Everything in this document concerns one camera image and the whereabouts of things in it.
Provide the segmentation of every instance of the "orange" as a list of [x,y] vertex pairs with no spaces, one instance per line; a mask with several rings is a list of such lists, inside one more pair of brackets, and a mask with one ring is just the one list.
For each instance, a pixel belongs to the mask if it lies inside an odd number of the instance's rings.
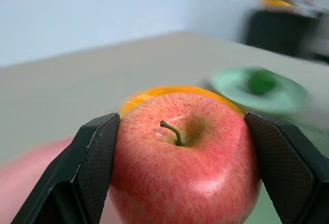
[[124,102],[124,104],[120,108],[120,115],[124,116],[130,109],[136,107],[137,105],[145,102],[146,100],[148,100],[150,98],[161,96],[163,94],[175,93],[175,92],[198,93],[198,94],[205,95],[209,99],[218,100],[218,101],[221,101],[221,102],[229,105],[236,112],[238,112],[242,117],[244,116],[244,112],[240,108],[238,108],[235,104],[233,104],[231,101],[227,100],[226,98],[224,98],[214,92],[202,89],[202,88],[198,88],[195,86],[185,86],[185,85],[159,86],[156,88],[147,89],[147,90],[138,92],[138,93],[130,96]]

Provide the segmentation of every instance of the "green fruit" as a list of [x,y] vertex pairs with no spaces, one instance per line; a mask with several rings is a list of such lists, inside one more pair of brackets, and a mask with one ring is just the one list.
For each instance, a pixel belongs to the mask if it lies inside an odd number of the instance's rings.
[[255,95],[264,95],[276,86],[276,74],[264,68],[252,70],[247,79],[248,90]]

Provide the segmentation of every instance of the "white wall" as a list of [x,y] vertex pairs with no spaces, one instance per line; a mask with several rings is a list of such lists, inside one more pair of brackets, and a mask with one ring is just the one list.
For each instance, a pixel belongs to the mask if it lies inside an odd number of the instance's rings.
[[237,41],[257,0],[0,0],[0,66],[188,29]]

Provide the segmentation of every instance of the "gray table surface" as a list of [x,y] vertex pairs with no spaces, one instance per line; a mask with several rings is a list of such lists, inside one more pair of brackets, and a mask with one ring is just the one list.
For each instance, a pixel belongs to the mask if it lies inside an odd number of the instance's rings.
[[[255,65],[306,87],[314,101],[294,116],[329,127],[329,67],[177,32],[0,69],[0,165],[34,146],[72,136],[92,118],[118,111],[137,91],[167,84],[203,87],[214,71]],[[327,143],[315,144],[329,155]],[[106,215],[113,215],[109,200],[107,208]],[[264,187],[246,223],[280,223]]]

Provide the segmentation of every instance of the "green plate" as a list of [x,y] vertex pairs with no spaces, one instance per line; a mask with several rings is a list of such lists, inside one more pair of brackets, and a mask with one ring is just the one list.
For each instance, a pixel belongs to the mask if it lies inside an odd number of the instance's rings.
[[279,74],[276,75],[278,85],[271,92],[263,96],[251,94],[246,79],[252,69],[233,68],[218,72],[211,76],[210,84],[244,110],[285,115],[301,111],[310,103],[310,94],[303,86]]

